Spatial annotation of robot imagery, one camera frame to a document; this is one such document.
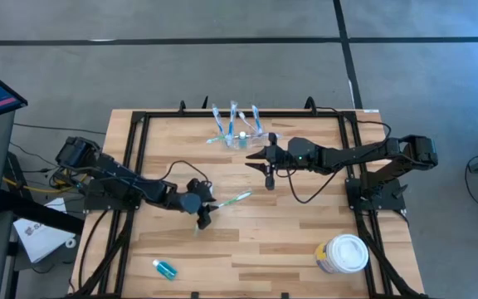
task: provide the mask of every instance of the cable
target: cable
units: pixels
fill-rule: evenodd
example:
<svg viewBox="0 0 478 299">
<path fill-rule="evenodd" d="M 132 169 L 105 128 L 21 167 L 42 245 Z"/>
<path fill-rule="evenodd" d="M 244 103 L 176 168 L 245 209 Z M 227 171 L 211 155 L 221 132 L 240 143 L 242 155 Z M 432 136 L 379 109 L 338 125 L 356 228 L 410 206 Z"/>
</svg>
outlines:
<svg viewBox="0 0 478 299">
<path fill-rule="evenodd" d="M 60 128 L 60 127 L 50 127 L 50 126 L 44 126 L 44 125 L 26 125 L 26 124 L 19 124 L 19 123 L 14 123 L 14 125 L 27 127 L 27 128 L 44 129 L 44 130 L 72 130 L 72 131 L 80 131 L 80 132 L 86 132 L 91 134 L 106 135 L 106 133 L 104 132 L 85 130 L 85 129 Z"/>
<path fill-rule="evenodd" d="M 471 158 L 466 164 L 466 169 L 464 170 L 464 182 L 466 183 L 466 189 L 468 190 L 468 194 L 470 195 L 471 199 L 473 199 L 473 201 L 478 204 L 478 200 L 475 198 L 475 196 L 473 196 L 473 193 L 470 189 L 470 185 L 468 184 L 468 170 L 470 168 L 471 161 L 473 161 L 474 159 L 478 159 L 478 155 Z"/>
<path fill-rule="evenodd" d="M 24 174 L 33 174 L 33 173 L 41 173 L 41 174 L 46 174 L 52 170 L 55 170 L 57 169 L 58 167 L 54 167 L 54 168 L 51 168 L 51 169 L 48 169 L 48 168 L 43 168 L 43 169 L 39 169 L 39 170 L 22 170 L 21 172 L 24 173 Z"/>
<path fill-rule="evenodd" d="M 198 173 L 200 173 L 201 176 L 204 177 L 204 179 L 209 182 L 209 179 L 207 179 L 207 176 L 202 172 L 200 171 L 198 168 L 196 168 L 195 166 L 193 166 L 191 163 L 187 162 L 187 161 L 184 161 L 184 160 L 178 160 L 178 161 L 174 161 L 171 166 L 169 166 L 169 170 L 167 171 L 167 173 L 160 179 L 157 179 L 157 180 L 164 180 L 165 178 L 167 178 L 169 176 L 169 174 L 171 173 L 171 170 L 173 169 L 173 166 L 176 164 L 176 163 L 184 163 L 184 164 L 187 164 L 189 167 L 191 167 L 192 169 L 195 169 Z"/>
<path fill-rule="evenodd" d="M 393 211 L 394 211 L 394 213 L 398 214 L 401 218 L 403 218 L 403 220 L 405 220 L 405 222 L 407 223 L 408 228 L 411 227 L 411 224 L 408 222 L 407 217 L 402 213 L 402 211 L 400 211 L 400 210 L 393 210 Z"/>
<path fill-rule="evenodd" d="M 278 171 L 279 169 L 276 171 L 276 175 L 279 176 L 280 178 L 289 178 L 291 175 L 295 174 L 296 173 L 296 170 L 297 169 L 293 169 L 294 171 L 288 175 L 281 175 L 281 174 L 278 174 Z"/>
<path fill-rule="evenodd" d="M 70 283 L 71 292 L 74 293 L 75 292 L 75 287 L 73 287 L 73 283 L 71 283 L 71 277 L 67 281 Z"/>
<path fill-rule="evenodd" d="M 31 269 L 32 269 L 34 272 L 38 273 L 38 274 L 47 274 L 47 273 L 49 273 L 54 267 L 55 267 L 55 264 L 53 263 L 53 264 L 51 264 L 51 266 L 49 267 L 49 269 L 47 269 L 47 270 L 45 270 L 45 271 L 36 270 L 34 267 L 31 267 Z"/>
<path fill-rule="evenodd" d="M 317 106 L 318 109 L 329 109 L 329 110 L 332 110 L 333 112 L 335 112 L 337 115 L 341 115 L 343 116 L 347 121 L 353 123 L 353 121 L 351 119 L 349 119 L 348 117 L 346 117 L 346 115 L 338 112 L 335 108 L 331 108 L 331 107 L 319 107 Z M 365 152 L 364 154 L 361 154 L 359 157 L 357 158 L 352 158 L 352 159 L 361 159 L 363 158 L 364 156 L 366 156 L 367 154 L 370 154 L 371 152 L 373 152 L 374 150 L 376 150 L 377 148 L 383 146 L 388 138 L 390 137 L 390 133 L 392 132 L 392 128 L 390 127 L 390 125 L 387 125 L 383 122 L 380 122 L 380 121 L 373 121 L 373 120 L 356 120 L 356 122 L 358 122 L 359 124 L 376 124 L 376 125 L 382 125 L 384 127 L 386 127 L 388 129 L 388 132 L 387 134 L 385 135 L 385 138 L 383 139 L 383 141 L 381 141 L 381 143 L 375 148 L 375 149 L 371 149 L 367 152 Z M 296 195 L 296 192 L 295 192 L 295 188 L 294 186 L 292 185 L 292 180 L 290 179 L 290 176 L 293 175 L 295 172 L 296 172 L 296 169 L 295 171 L 291 174 L 289 172 L 289 169 L 286 169 L 287 170 L 287 175 L 286 176 L 282 176 L 282 175 L 279 175 L 278 172 L 276 171 L 276 175 L 279 176 L 280 178 L 288 178 L 289 179 L 289 185 L 290 185 L 290 191 L 292 191 L 292 194 L 293 196 L 295 197 L 295 199 L 299 202 L 299 203 L 308 203 L 310 202 L 311 200 L 313 200 L 320 192 L 322 192 L 322 190 L 325 188 L 325 186 L 327 186 L 329 184 L 329 182 L 331 182 L 331 180 L 334 178 L 334 176 L 344 167 L 343 164 L 346 163 L 347 161 L 349 161 L 351 159 L 346 159 L 345 161 L 342 161 L 342 162 L 339 162 L 335 165 L 332 165 L 331 166 L 331 169 L 337 169 L 335 172 L 333 172 L 333 174 L 331 175 L 331 177 L 324 183 L 324 185 L 322 185 L 322 187 L 320 187 L 320 189 L 318 191 L 316 191 L 315 194 L 313 194 L 313 196 L 311 196 L 309 199 L 303 201 L 301 199 L 298 198 L 298 196 Z"/>
<path fill-rule="evenodd" d="M 313 200 L 316 195 L 318 195 L 320 192 L 322 192 L 322 190 L 324 190 L 325 186 L 327 186 L 329 184 L 329 182 L 331 182 L 331 180 L 335 177 L 335 175 L 340 171 L 340 169 L 337 169 L 337 171 L 333 172 L 333 174 L 331 175 L 331 177 L 329 177 L 329 179 L 324 183 L 324 185 L 322 185 L 322 187 L 320 187 L 320 189 L 318 191 L 316 191 L 315 194 L 313 194 L 313 196 L 311 196 L 309 199 L 303 201 L 301 199 L 298 198 L 298 195 L 296 195 L 296 192 L 295 192 L 295 187 L 292 185 L 292 180 L 290 179 L 290 173 L 289 173 L 289 170 L 287 169 L 287 178 L 289 179 L 289 185 L 290 185 L 290 191 L 292 191 L 292 195 L 295 197 L 295 199 L 299 202 L 299 203 L 303 203 L 303 204 L 306 204 L 308 202 L 310 202 L 311 200 Z"/>
<path fill-rule="evenodd" d="M 14 145 L 14 146 L 16 146 L 17 148 L 19 148 L 20 151 L 22 151 L 22 152 L 25 153 L 25 154 L 29 154 L 29 155 L 31 155 L 31 156 L 37 157 L 37 158 L 41 159 L 42 161 L 44 161 L 44 162 L 46 162 L 46 163 L 48 163 L 48 164 L 51 164 L 51 165 L 53 165 L 53 166 L 55 166 L 55 167 L 58 167 L 58 165 L 56 165 L 56 164 L 54 164 L 54 163 L 52 163 L 52 162 L 49 162 L 49 161 L 47 161 L 46 159 L 43 159 L 43 157 L 41 157 L 39 154 L 29 153 L 28 151 L 24 150 L 21 146 L 19 146 L 19 145 L 13 143 L 12 141 L 10 141 L 9 143 L 10 143 L 11 145 Z"/>
<path fill-rule="evenodd" d="M 103 178 L 103 179 L 97 179 L 99 181 L 105 181 L 105 180 L 110 180 L 110 179 L 132 179 L 132 183 L 150 183 L 150 182 L 156 182 L 156 181 L 162 181 L 164 179 L 166 179 L 170 174 L 171 174 L 171 170 L 173 170 L 173 166 L 177 163 L 184 163 L 186 165 L 188 165 L 189 167 L 191 167 L 192 169 L 196 170 L 198 173 L 200 173 L 200 175 L 202 177 L 204 177 L 204 181 L 205 182 L 208 182 L 211 186 L 212 182 L 207 178 L 206 174 L 204 174 L 200 169 L 196 168 L 195 166 L 193 166 L 191 163 L 187 162 L 187 161 L 184 161 L 184 160 L 177 160 L 177 161 L 174 161 L 171 166 L 169 166 L 169 169 L 167 170 L 167 173 L 165 173 L 165 175 L 159 179 L 146 179 L 145 181 L 141 181 L 141 180 L 137 180 L 137 178 L 135 177 L 117 177 L 117 176 L 111 176 L 111 177 L 108 177 L 108 178 Z"/>
<path fill-rule="evenodd" d="M 80 179 L 80 181 L 83 182 L 87 176 L 88 176 L 88 174 L 85 174 L 85 175 Z M 11 185 L 14 186 L 14 187 L 17 187 L 17 183 L 14 182 L 13 180 L 7 179 L 7 178 L 5 178 L 5 177 L 3 177 L 2 179 L 3 179 L 3 182 L 5 182 L 5 183 L 7 183 L 7 184 L 11 184 Z M 61 193 L 65 193 L 65 192 L 67 192 L 67 191 L 73 189 L 74 187 L 71 186 L 71 187 L 67 187 L 67 188 L 60 189 L 60 190 L 57 190 L 57 189 L 53 189 L 53 190 L 50 190 L 50 189 L 39 189 L 39 188 L 30 187 L 30 186 L 22 186 L 22 188 L 27 189 L 27 190 L 31 190 L 31 191 L 35 191 L 35 192 L 47 193 L 47 194 L 61 194 Z"/>
<path fill-rule="evenodd" d="M 79 289 L 82 288 L 82 266 L 84 265 L 84 257 L 86 256 L 86 251 L 88 251 L 88 246 L 90 245 L 90 240 L 91 237 L 93 237 L 93 233 L 97 229 L 97 226 L 99 225 L 100 220 L 106 215 L 108 210 L 105 210 L 95 221 L 95 224 L 91 228 L 90 235 L 88 236 L 88 239 L 86 240 L 86 243 L 84 244 L 84 249 L 82 250 L 82 256 L 80 257 L 80 266 L 79 266 Z"/>
</svg>

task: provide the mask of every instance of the label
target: label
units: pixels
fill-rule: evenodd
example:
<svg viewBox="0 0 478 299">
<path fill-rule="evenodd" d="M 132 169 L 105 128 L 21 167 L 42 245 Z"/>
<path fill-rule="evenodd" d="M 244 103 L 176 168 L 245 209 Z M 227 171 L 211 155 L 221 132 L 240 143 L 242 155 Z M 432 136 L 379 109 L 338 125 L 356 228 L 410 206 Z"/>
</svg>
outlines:
<svg viewBox="0 0 478 299">
<path fill-rule="evenodd" d="M 326 253 L 326 250 L 328 249 L 328 243 L 326 244 L 320 244 L 316 250 L 315 250 L 315 259 L 316 259 L 316 264 L 319 265 L 319 268 L 322 269 L 322 271 L 327 272 L 327 273 L 336 273 L 337 271 L 331 267 L 328 263 L 328 254 Z"/>
</svg>

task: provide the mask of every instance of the yellow cable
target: yellow cable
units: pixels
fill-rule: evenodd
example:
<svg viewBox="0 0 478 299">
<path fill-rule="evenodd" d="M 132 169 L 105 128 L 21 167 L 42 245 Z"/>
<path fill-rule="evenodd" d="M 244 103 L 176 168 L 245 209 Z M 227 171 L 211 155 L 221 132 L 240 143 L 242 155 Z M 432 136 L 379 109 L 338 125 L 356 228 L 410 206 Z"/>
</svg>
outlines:
<svg viewBox="0 0 478 299">
<path fill-rule="evenodd" d="M 86 177 L 88 177 L 88 174 L 84 174 L 84 176 L 80 179 L 80 181 L 84 182 Z M 7 184 L 11 184 L 12 186 L 17 186 L 17 183 L 14 182 L 11 179 L 7 179 L 7 178 L 3 177 L 3 181 Z M 60 190 L 56 190 L 56 189 L 50 190 L 50 189 L 39 189 L 39 188 L 34 188 L 34 187 L 29 187 L 29 186 L 23 186 L 23 188 L 27 189 L 27 190 L 35 191 L 35 192 L 50 193 L 50 194 L 64 193 L 66 191 L 69 191 L 69 190 L 73 189 L 73 187 L 67 187 L 67 188 L 63 188 L 63 189 L 60 189 Z"/>
</svg>

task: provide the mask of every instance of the black stand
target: black stand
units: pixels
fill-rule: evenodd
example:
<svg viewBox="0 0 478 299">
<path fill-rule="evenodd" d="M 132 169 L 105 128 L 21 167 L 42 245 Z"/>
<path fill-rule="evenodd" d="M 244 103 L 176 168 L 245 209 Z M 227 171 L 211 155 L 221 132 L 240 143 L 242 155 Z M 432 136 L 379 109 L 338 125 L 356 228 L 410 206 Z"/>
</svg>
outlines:
<svg viewBox="0 0 478 299">
<path fill-rule="evenodd" d="M 5 190 L 0 190 L 0 212 L 2 211 L 12 211 L 19 218 L 29 219 L 77 235 L 82 233 L 84 227 L 84 220 L 44 207 Z"/>
</svg>

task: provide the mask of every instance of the white paper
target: white paper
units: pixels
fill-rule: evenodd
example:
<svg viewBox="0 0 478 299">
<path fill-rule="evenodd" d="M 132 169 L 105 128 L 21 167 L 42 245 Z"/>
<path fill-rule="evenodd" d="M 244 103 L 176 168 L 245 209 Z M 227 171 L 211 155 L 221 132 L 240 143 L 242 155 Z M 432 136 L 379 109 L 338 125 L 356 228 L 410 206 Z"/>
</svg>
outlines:
<svg viewBox="0 0 478 299">
<path fill-rule="evenodd" d="M 46 203 L 46 206 L 66 212 L 63 198 L 53 199 L 50 203 Z M 26 219 L 16 220 L 14 228 L 20 236 L 31 262 L 40 262 L 49 253 L 54 252 L 60 245 L 75 236 L 74 233 L 64 232 Z"/>
</svg>

